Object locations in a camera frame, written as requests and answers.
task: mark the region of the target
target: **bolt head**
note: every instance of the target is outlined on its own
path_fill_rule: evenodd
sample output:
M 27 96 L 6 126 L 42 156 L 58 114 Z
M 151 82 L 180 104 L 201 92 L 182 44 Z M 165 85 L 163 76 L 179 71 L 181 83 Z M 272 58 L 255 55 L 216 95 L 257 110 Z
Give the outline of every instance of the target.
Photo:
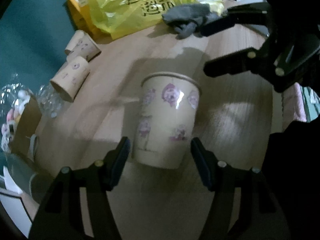
M 104 162 L 103 162 L 103 160 L 96 160 L 94 162 L 94 165 L 97 167 L 102 167 L 104 165 Z
M 284 70 L 280 67 L 277 67 L 276 70 L 276 75 L 279 76 L 279 77 L 283 77 L 284 76 Z
M 249 51 L 247 54 L 248 58 L 255 58 L 256 57 L 256 53 L 254 51 Z
M 69 171 L 70 171 L 70 168 L 69 168 L 69 167 L 63 167 L 63 168 L 61 169 L 61 172 L 62 172 L 63 174 L 67 174 Z
M 220 168 L 225 168 L 225 167 L 227 166 L 227 163 L 224 162 L 224 161 L 218 161 L 218 166 L 219 166 Z
M 253 167 L 252 168 L 252 171 L 254 172 L 254 173 L 259 173 L 260 172 L 260 169 L 259 168 L 256 168 L 256 167 Z

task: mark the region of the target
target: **tipped-over paper cup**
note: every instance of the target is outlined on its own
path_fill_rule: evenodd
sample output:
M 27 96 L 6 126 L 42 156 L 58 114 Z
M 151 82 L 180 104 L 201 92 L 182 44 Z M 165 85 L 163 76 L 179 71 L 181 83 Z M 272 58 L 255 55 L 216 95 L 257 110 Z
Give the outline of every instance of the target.
M 50 80 L 61 98 L 73 102 L 84 79 L 89 74 L 88 62 L 83 57 L 76 57 Z
M 78 44 L 81 38 L 83 38 L 85 32 L 82 30 L 77 30 L 75 34 L 73 34 L 71 40 L 69 41 L 68 45 L 66 46 L 64 53 L 69 55 L 70 52 L 74 49 L 74 47 Z
M 200 86 L 172 72 L 150 74 L 141 85 L 144 95 L 132 156 L 139 163 L 176 169 L 190 152 Z
M 89 34 L 84 33 L 84 35 L 77 41 L 74 48 L 68 53 L 67 62 L 71 62 L 74 58 L 78 56 L 83 57 L 86 61 L 89 62 L 95 56 L 100 54 L 100 52 L 101 50 L 99 49 L 98 45 L 93 41 L 93 39 L 91 39 Z

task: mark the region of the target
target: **wooden table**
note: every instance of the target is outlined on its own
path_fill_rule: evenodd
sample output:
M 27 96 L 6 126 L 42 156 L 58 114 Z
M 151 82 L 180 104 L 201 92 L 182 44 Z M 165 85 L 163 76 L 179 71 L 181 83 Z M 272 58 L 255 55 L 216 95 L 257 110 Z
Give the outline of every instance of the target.
M 241 25 L 211 37 L 175 37 L 159 24 L 101 45 L 102 54 L 90 62 L 74 103 L 56 119 L 41 120 L 36 164 L 55 176 L 63 166 L 79 169 L 102 159 L 122 136 L 132 140 L 141 80 L 152 72 L 172 71 L 197 80 L 203 90 L 193 135 L 233 167 L 261 167 L 271 126 L 271 85 L 252 73 L 212 79 L 202 68 L 209 59 L 259 48 L 264 39 Z M 129 160 L 119 185 L 108 192 L 124 240 L 197 239 L 213 195 L 202 185 L 191 154 L 177 170 Z M 237 212 L 235 205 L 233 220 Z M 91 234 L 90 226 L 86 232 Z

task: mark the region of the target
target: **cup rim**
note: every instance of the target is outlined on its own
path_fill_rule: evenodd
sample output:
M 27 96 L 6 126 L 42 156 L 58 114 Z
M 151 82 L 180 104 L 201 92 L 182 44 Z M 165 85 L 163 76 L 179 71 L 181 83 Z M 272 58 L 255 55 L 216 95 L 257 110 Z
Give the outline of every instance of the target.
M 175 78 L 179 78 L 179 79 L 182 79 L 182 80 L 185 80 L 185 81 L 188 81 L 190 82 L 191 84 L 195 85 L 198 90 L 199 90 L 199 94 L 201 95 L 202 94 L 202 90 L 201 90 L 201 87 L 199 85 L 199 83 L 195 80 L 193 80 L 192 78 L 186 76 L 186 75 L 183 75 L 183 74 L 180 74 L 180 73 L 175 73 L 175 72 L 169 72 L 169 71 L 159 71 L 159 72 L 154 72 L 154 73 L 151 73 L 149 75 L 147 75 L 142 81 L 141 81 L 141 86 L 143 86 L 143 84 L 150 78 L 153 78 L 153 77 L 158 77 L 158 76 L 165 76 L 165 77 L 175 77 Z

